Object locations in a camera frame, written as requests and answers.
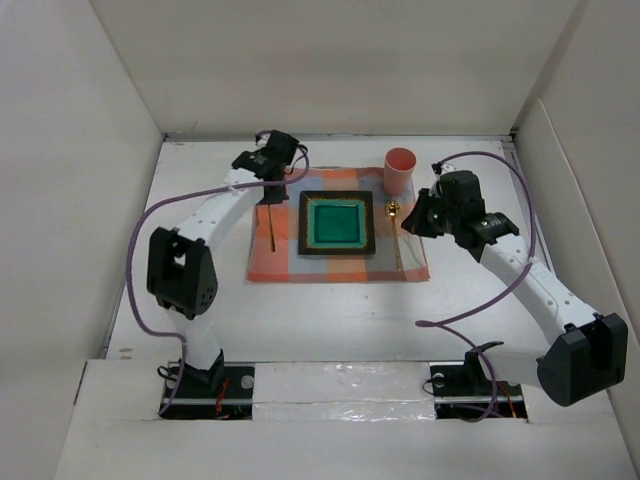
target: white platform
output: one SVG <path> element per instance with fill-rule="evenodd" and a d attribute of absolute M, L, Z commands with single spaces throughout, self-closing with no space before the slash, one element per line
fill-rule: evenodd
<path fill-rule="evenodd" d="M 416 189 L 431 186 L 431 163 L 463 150 L 502 154 L 499 141 L 455 137 L 402 139 L 333 137 L 305 141 L 315 166 L 378 166 L 392 147 L 405 146 L 418 157 Z M 230 162 L 250 143 L 166 143 L 151 186 L 148 206 L 164 198 L 217 186 Z M 479 177 L 487 208 L 509 216 L 522 230 L 525 222 L 512 177 L 495 160 L 473 157 L 456 161 Z M 202 200 L 169 206 L 143 228 L 134 258 L 140 310 L 156 329 L 171 330 L 164 310 L 146 292 L 147 239 L 158 226 L 173 227 Z M 251 284 L 246 280 L 252 216 L 236 225 L 214 255 L 220 282 L 207 313 L 215 320 L 218 341 L 228 361 L 390 361 L 461 358 L 467 346 L 439 330 L 418 329 L 419 319 L 442 320 L 473 308 L 504 285 L 457 247 L 451 238 L 425 239 L 432 279 L 425 283 L 389 284 Z M 515 346 L 545 348 L 536 323 L 515 298 L 457 324 L 483 343 L 503 340 Z M 178 342 L 145 335 L 135 324 L 126 294 L 111 338 L 108 358 L 166 361 L 179 355 Z"/>
<path fill-rule="evenodd" d="M 389 148 L 409 147 L 420 162 L 414 175 L 418 188 L 432 183 L 429 165 L 444 156 L 471 149 L 502 153 L 498 141 L 442 138 L 331 138 L 305 143 L 313 164 L 325 166 L 380 165 Z M 149 204 L 217 185 L 243 148 L 251 145 L 165 144 Z M 463 159 L 457 165 L 478 174 L 489 210 L 502 211 L 519 226 L 525 224 L 505 167 L 482 158 Z M 160 211 L 143 229 L 142 238 L 148 238 L 157 225 L 175 225 L 198 204 Z M 247 215 L 214 256 L 220 291 L 211 312 L 231 361 L 461 359 L 465 345 L 443 332 L 420 330 L 414 321 L 444 319 L 504 288 L 445 238 L 424 241 L 432 272 L 425 283 L 249 284 L 245 271 L 250 229 Z M 154 328 L 170 329 L 164 312 L 145 291 L 146 250 L 141 243 L 134 272 L 142 314 Z M 320 302 L 323 309 L 314 308 Z M 516 346 L 545 346 L 536 323 L 515 298 L 458 327 L 478 343 L 503 340 Z M 86 478 L 89 473 L 97 480 L 185 475 L 635 478 L 605 393 L 565 409 L 541 390 L 525 387 L 528 422 L 504 419 L 468 425 L 432 420 L 433 403 L 419 390 L 426 375 L 424 363 L 382 364 L 383 373 L 390 375 L 388 382 L 385 375 L 342 375 L 340 365 L 263 363 L 256 369 L 259 405 L 254 421 L 159 420 L 161 381 L 155 367 L 178 354 L 176 343 L 144 335 L 123 299 L 108 359 L 88 365 L 57 480 Z M 377 419 L 387 421 L 371 421 L 379 412 Z"/>

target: screw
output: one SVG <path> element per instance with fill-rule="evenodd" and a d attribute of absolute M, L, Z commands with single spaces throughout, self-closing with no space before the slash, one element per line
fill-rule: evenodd
<path fill-rule="evenodd" d="M 240 386 L 245 390 L 253 388 L 254 380 L 251 375 L 245 375 L 240 379 Z"/>
<path fill-rule="evenodd" d="M 445 383 L 444 383 L 444 374 L 443 373 L 436 373 L 431 377 L 431 384 L 436 387 L 436 388 L 442 388 L 444 387 Z"/>

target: orange checkered placemat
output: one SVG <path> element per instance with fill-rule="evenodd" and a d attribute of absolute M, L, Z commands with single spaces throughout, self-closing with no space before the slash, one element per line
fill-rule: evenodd
<path fill-rule="evenodd" d="M 301 170 L 295 170 L 292 175 L 300 173 Z M 288 202 L 271 205 L 270 208 L 257 206 L 248 279 L 252 282 L 287 283 L 428 280 L 429 267 L 422 241 L 400 228 L 415 203 L 411 182 L 403 194 L 395 198 L 400 203 L 396 224 L 403 270 L 396 268 L 393 225 L 385 212 L 385 205 L 391 197 L 382 190 L 382 173 L 382 168 L 311 169 L 305 178 L 287 185 Z M 300 192 L 304 190 L 370 190 L 374 204 L 375 255 L 298 255 L 299 199 Z M 275 252 L 271 249 L 270 221 Z"/>

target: white wall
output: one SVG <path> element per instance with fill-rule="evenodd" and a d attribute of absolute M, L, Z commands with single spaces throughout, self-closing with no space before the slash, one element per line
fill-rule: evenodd
<path fill-rule="evenodd" d="M 92 0 L 160 130 L 506 134 L 576 0 Z"/>
<path fill-rule="evenodd" d="M 554 265 L 640 334 L 640 3 L 581 2 L 582 18 L 516 141 Z M 640 348 L 612 400 L 640 466 Z"/>
<path fill-rule="evenodd" d="M 0 1 L 0 70 L 0 478 L 46 480 L 161 136 L 88 0 Z"/>

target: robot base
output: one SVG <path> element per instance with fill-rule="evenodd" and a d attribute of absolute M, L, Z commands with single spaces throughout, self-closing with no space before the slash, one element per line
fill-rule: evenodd
<path fill-rule="evenodd" d="M 178 374 L 178 364 L 168 368 Z M 207 385 L 185 375 L 171 406 L 162 414 L 167 420 L 248 420 L 251 419 L 255 368 L 248 363 L 225 363 L 221 386 L 211 392 Z M 169 400 L 174 382 L 166 380 L 160 408 Z"/>
<path fill-rule="evenodd" d="M 468 359 L 465 362 L 431 362 L 429 368 L 436 418 L 474 419 L 482 415 L 482 410 L 489 406 L 491 382 L 484 377 L 482 370 L 470 368 Z M 506 382 L 500 384 L 509 397 L 502 388 L 498 389 L 494 413 L 512 418 L 513 406 L 516 418 L 528 418 L 520 385 L 513 386 Z"/>

